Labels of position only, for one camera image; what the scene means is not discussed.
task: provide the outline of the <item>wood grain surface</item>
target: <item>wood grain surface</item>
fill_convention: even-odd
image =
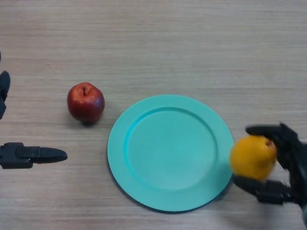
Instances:
[[[198,99],[234,138],[284,121],[307,140],[306,0],[1,0],[0,70],[12,83],[1,143],[67,151],[67,161],[0,170],[1,230],[302,230],[295,205],[261,205],[232,186],[220,200],[168,215],[126,198],[106,164],[109,132],[136,101]],[[83,127],[68,90],[100,88],[106,109]],[[276,167],[273,178],[287,172]]]

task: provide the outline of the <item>tabletop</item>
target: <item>tabletop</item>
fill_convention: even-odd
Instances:
[[[236,186],[192,212],[147,210],[115,185],[106,145],[129,106],[164,93],[207,104],[235,140],[280,121],[307,140],[307,1],[1,0],[0,50],[12,78],[1,143],[68,154],[1,170],[1,230],[304,229],[299,207],[259,204]],[[66,105],[82,81],[106,99],[92,127]],[[272,177],[288,180],[278,165]]]

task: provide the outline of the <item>orange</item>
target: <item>orange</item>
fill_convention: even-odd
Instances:
[[[233,146],[229,162],[235,175],[262,181],[273,170],[276,154],[276,146],[269,139],[247,136]]]

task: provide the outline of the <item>plate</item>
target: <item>plate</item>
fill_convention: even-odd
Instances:
[[[111,173],[137,202],[159,211],[201,207],[227,187],[234,140],[225,122],[203,103],[158,95],[128,108],[107,146]]]

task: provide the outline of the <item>red apple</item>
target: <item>red apple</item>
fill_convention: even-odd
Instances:
[[[105,109],[102,92],[88,82],[79,83],[71,88],[67,95],[70,114],[82,123],[97,122]]]

